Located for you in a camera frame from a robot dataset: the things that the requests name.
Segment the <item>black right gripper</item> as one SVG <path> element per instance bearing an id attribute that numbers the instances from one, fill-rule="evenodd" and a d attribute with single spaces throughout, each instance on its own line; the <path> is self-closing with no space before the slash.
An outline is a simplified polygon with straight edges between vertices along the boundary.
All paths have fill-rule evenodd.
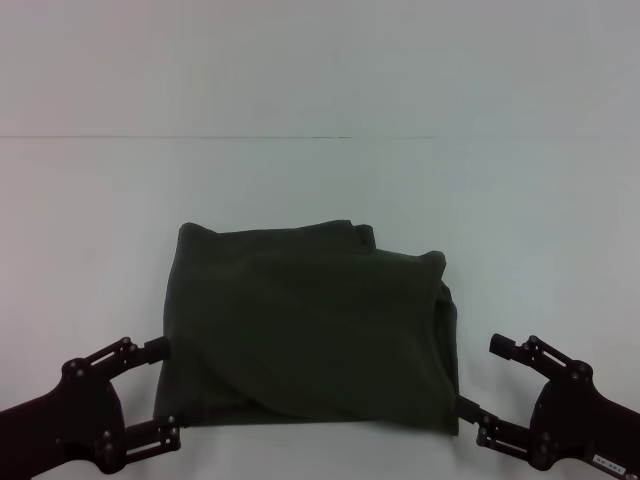
<path id="1" fill-rule="evenodd" d="M 529 458 L 529 464 L 541 471 L 576 459 L 616 479 L 639 477 L 639 414 L 600 394 L 588 364 L 573 361 L 534 335 L 517 344 L 496 333 L 489 351 L 549 381 L 536 401 L 529 430 L 459 396 L 458 416 L 478 426 L 478 446 Z"/>

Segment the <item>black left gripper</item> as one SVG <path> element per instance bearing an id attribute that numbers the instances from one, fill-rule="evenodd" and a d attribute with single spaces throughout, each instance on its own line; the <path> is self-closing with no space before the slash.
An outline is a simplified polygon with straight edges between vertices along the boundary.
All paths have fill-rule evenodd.
<path id="1" fill-rule="evenodd" d="M 143 346 L 130 337 L 67 362 L 49 393 L 1 412 L 1 473 L 40 475 L 71 461 L 88 461 L 105 474 L 181 448 L 173 416 L 125 425 L 111 380 L 170 358 L 170 341 Z"/>

